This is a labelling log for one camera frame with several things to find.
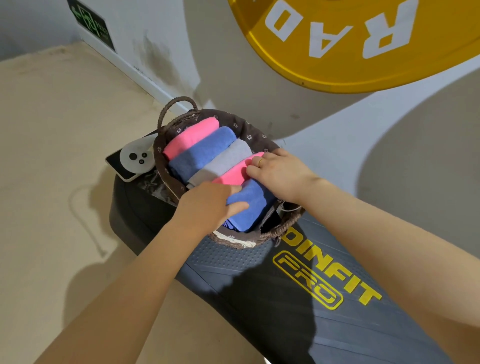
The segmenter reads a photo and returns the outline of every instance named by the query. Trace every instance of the white round device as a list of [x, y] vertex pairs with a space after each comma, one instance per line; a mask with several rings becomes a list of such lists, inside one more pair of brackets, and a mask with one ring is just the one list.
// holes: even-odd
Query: white round device
[[152, 145], [158, 134], [151, 134], [128, 143], [120, 151], [122, 166], [136, 174], [147, 173], [155, 166]]

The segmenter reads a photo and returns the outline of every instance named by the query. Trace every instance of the hand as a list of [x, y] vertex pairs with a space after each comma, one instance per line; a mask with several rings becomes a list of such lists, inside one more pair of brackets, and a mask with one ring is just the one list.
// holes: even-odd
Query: hand
[[254, 157], [247, 174], [268, 188], [277, 198], [302, 205], [311, 183], [320, 180], [303, 162], [284, 149]]
[[231, 216], [248, 209], [247, 202], [227, 206], [227, 198], [240, 191], [241, 186], [203, 182], [181, 197], [172, 221], [202, 239]]

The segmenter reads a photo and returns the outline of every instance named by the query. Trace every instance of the person's left arm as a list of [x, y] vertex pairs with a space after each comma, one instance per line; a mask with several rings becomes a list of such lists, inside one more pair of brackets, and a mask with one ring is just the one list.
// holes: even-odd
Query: person's left arm
[[226, 206], [240, 189], [206, 182], [183, 195], [173, 219], [36, 364], [134, 364], [180, 267], [205, 235], [248, 207]]

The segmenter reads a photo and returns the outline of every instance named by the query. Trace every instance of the beige floor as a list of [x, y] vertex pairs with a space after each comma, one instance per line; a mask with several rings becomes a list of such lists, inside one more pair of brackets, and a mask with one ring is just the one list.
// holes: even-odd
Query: beige floor
[[[0, 362], [31, 363], [134, 259], [108, 224], [104, 157], [162, 106], [84, 43], [4, 61], [0, 80]], [[174, 282], [138, 363], [263, 360]]]

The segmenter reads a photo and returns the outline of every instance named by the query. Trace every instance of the wall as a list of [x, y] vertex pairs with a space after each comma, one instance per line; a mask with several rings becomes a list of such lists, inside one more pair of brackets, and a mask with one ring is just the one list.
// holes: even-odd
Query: wall
[[0, 61], [79, 39], [66, 0], [0, 1]]
[[480, 57], [371, 95], [332, 95], [272, 71], [226, 0], [85, 2], [120, 57], [85, 39], [162, 95], [246, 118], [346, 191], [480, 256]]

